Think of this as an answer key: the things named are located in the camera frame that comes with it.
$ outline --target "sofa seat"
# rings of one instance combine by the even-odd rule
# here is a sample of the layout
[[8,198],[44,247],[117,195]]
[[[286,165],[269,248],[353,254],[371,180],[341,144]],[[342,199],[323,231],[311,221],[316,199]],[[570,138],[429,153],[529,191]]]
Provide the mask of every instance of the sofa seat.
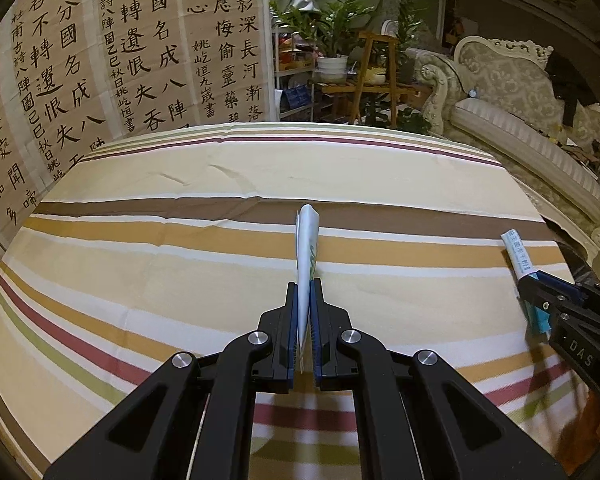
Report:
[[574,203],[594,222],[600,220],[600,185],[580,164],[514,115],[486,101],[467,98],[451,111],[453,126],[496,147]]

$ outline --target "potted plant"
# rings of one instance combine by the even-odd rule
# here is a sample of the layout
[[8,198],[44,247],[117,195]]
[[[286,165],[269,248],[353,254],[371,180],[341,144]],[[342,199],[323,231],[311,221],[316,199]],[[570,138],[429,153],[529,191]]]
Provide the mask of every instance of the potted plant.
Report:
[[353,22],[373,12],[374,7],[366,6],[361,0],[329,0],[318,12],[302,12],[294,6],[280,12],[275,2],[271,7],[280,22],[315,45],[323,80],[333,82],[346,78],[349,54],[358,44]]

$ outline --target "metal pivot bolt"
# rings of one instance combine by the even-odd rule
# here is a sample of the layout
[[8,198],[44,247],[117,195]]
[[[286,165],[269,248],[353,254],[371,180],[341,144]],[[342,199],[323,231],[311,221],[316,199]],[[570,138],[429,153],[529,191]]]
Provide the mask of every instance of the metal pivot bolt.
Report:
[[431,350],[421,350],[418,352],[417,357],[418,361],[427,366],[434,365],[438,362],[438,356]]
[[171,359],[171,364],[176,368],[186,368],[191,364],[191,355],[186,352],[180,352]]
[[260,330],[256,330],[256,332],[251,332],[247,339],[252,345],[264,345],[269,340],[269,336]]
[[360,332],[357,330],[345,330],[340,337],[345,343],[357,343],[362,339]]

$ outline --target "tablecloth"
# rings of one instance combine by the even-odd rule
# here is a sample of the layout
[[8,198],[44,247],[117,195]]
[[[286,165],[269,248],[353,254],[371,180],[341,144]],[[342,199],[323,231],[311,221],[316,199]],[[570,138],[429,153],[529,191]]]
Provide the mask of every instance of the tablecloth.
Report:
[[[337,124],[199,126],[105,145],[0,263],[0,436],[39,478],[179,349],[221,351],[283,304],[296,211],[320,213],[325,299],[387,348],[437,351],[549,451],[586,388],[526,320],[500,234],[570,280],[491,156]],[[350,394],[258,394],[250,478],[359,478]]]

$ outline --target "sofa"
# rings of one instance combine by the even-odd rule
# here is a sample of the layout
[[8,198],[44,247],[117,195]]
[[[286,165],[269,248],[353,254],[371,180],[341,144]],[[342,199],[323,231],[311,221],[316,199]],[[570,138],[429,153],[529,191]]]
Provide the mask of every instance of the sofa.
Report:
[[434,136],[495,156],[547,220],[577,243],[591,263],[600,250],[600,175],[586,170],[556,140],[594,153],[600,105],[579,102],[573,127],[544,71],[552,47],[531,41],[462,39],[453,59],[410,48],[414,74],[433,86],[422,109]]

